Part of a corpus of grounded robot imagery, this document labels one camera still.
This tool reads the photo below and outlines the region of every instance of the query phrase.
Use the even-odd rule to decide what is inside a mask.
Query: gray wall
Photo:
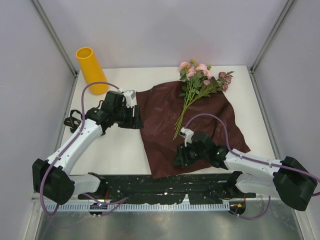
[[[26,230],[32,164],[57,141],[73,77],[28,0],[0,1],[0,239]]]
[[[286,0],[40,0],[75,66],[172,67],[195,58],[251,66]]]
[[[257,69],[284,155],[320,176],[320,2],[297,1]],[[308,207],[319,235],[320,197]]]

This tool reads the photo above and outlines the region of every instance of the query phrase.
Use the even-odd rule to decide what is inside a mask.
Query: black strap
[[[70,127],[71,133],[74,133],[81,123],[81,120],[73,116],[74,113],[77,113],[81,116],[81,112],[79,110],[73,109],[70,111],[70,117],[67,117],[63,122],[64,125]]]

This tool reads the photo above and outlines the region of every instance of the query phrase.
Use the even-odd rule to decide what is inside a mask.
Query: bouquet of flowers
[[[173,140],[179,134],[184,114],[190,105],[202,97],[209,98],[210,94],[217,91],[225,92],[233,78],[232,73],[234,73],[233,71],[219,72],[218,78],[215,79],[210,72],[211,66],[198,64],[194,59],[190,62],[182,62],[179,68],[180,80],[186,85],[182,86],[183,93],[180,94],[180,97],[184,98],[184,104],[182,113],[174,125],[176,131]]]

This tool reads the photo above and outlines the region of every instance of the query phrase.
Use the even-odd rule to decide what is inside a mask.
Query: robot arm
[[[317,182],[301,173],[272,165],[307,172],[296,159],[288,156],[283,160],[267,159],[236,149],[231,152],[226,146],[217,146],[205,133],[194,133],[190,129],[182,128],[180,135],[184,137],[184,144],[177,147],[174,166],[182,168],[194,164],[197,160],[207,160],[213,167],[235,171],[229,180],[230,192],[269,195],[280,198],[293,209],[306,210]],[[259,160],[264,164],[245,158]]]
[[[118,127],[127,129],[143,128],[143,123],[140,119],[140,108],[138,105],[133,105],[135,96],[136,93],[132,90],[125,92],[108,91],[100,109],[93,107],[87,111],[81,133],[79,133],[80,127],[78,127],[71,138],[54,154],[45,161],[37,159],[33,163],[34,190],[38,193],[40,192],[40,184],[46,170],[56,157],[62,151],[65,151],[47,176],[43,195],[59,205],[65,204],[72,195],[82,193],[91,193],[95,198],[104,197],[107,191],[107,184],[103,177],[92,172],[78,176],[69,176],[69,174],[90,144],[113,124],[116,123]],[[78,134],[77,139],[66,149]]]

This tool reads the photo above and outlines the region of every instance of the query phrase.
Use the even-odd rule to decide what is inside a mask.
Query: white ruler strip
[[[117,205],[110,205],[108,209],[101,209],[92,206],[92,201],[73,201],[67,202],[59,206],[58,212],[106,212],[115,208]],[[56,203],[46,204],[49,212],[53,211]],[[228,201],[221,204],[190,204],[182,202],[181,204],[160,205],[160,204],[122,204],[114,212],[190,212],[190,211],[229,211],[230,205]]]

